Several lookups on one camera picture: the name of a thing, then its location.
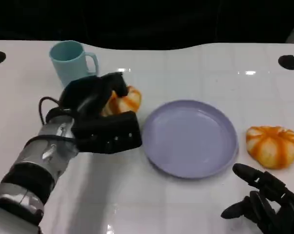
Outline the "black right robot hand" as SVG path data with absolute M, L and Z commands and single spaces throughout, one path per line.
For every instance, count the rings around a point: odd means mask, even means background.
M 294 234 L 294 193 L 271 173 L 250 166 L 233 165 L 236 176 L 257 188 L 242 201 L 225 209 L 221 217 L 234 219 L 244 216 L 264 234 Z

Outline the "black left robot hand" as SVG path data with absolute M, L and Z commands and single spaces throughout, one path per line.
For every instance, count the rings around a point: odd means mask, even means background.
M 59 98 L 59 105 L 77 113 L 79 118 L 97 117 L 110 99 L 112 92 L 119 97 L 128 95 L 122 72 L 101 77 L 92 75 L 70 82 Z

